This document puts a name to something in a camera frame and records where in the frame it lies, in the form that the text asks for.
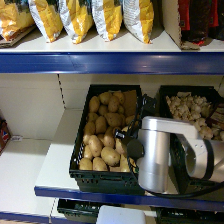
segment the snack bag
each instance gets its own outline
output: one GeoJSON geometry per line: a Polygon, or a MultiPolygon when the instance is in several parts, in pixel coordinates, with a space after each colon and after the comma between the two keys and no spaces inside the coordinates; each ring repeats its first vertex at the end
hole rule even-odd
{"type": "Polygon", "coordinates": [[[212,0],[211,10],[210,10],[209,27],[217,27],[218,25],[219,25],[219,22],[218,22],[218,0],[212,0]]]}
{"type": "Polygon", "coordinates": [[[154,11],[150,0],[124,0],[124,24],[141,42],[150,43],[154,11]]]}
{"type": "Polygon", "coordinates": [[[79,44],[93,25],[90,1],[59,0],[59,12],[67,34],[79,44]]]}
{"type": "Polygon", "coordinates": [[[6,41],[15,39],[33,24],[27,0],[0,0],[0,35],[6,41]]]}
{"type": "Polygon", "coordinates": [[[210,0],[190,0],[190,33],[189,41],[204,41],[208,36],[210,0]]]}
{"type": "Polygon", "coordinates": [[[190,30],[189,4],[190,0],[178,0],[181,30],[190,30]]]}
{"type": "Polygon", "coordinates": [[[224,1],[218,0],[218,21],[219,27],[217,28],[216,39],[224,40],[224,1]]]}
{"type": "Polygon", "coordinates": [[[56,0],[28,1],[31,15],[46,42],[55,41],[63,28],[56,0]]]}
{"type": "Polygon", "coordinates": [[[105,40],[113,40],[120,31],[122,9],[119,0],[92,0],[93,20],[98,34],[105,40]]]}

